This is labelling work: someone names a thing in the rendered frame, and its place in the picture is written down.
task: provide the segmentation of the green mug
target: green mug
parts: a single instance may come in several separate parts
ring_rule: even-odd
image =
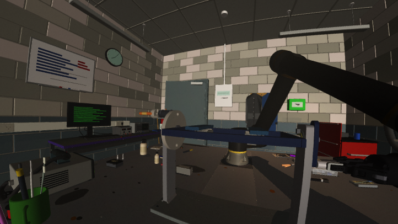
[[[50,197],[47,188],[33,189],[33,198],[28,189],[29,199],[22,200],[22,194],[17,193],[9,200],[11,221],[13,224],[42,224],[50,215]]]

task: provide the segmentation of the computer monitor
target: computer monitor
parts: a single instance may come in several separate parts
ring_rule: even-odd
[[[85,137],[93,137],[93,126],[111,125],[111,105],[68,102],[67,127],[87,127]]]

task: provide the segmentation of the small bottle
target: small bottle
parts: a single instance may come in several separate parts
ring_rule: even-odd
[[[147,154],[147,140],[141,140],[141,144],[139,145],[139,154],[141,156],[145,156]]]
[[[159,153],[158,153],[158,151],[156,151],[156,154],[155,154],[155,164],[159,164]]]

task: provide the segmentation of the wall clock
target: wall clock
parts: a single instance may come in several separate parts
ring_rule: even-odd
[[[109,48],[105,52],[105,58],[112,66],[120,66],[123,63],[122,54],[115,48]]]

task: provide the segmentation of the grey support post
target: grey support post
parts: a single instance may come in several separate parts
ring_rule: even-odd
[[[175,192],[175,154],[176,150],[168,149],[163,144],[163,201],[168,204],[177,195]]]
[[[306,139],[306,148],[296,148],[292,202],[288,224],[305,224],[314,152],[314,127],[297,125]]]

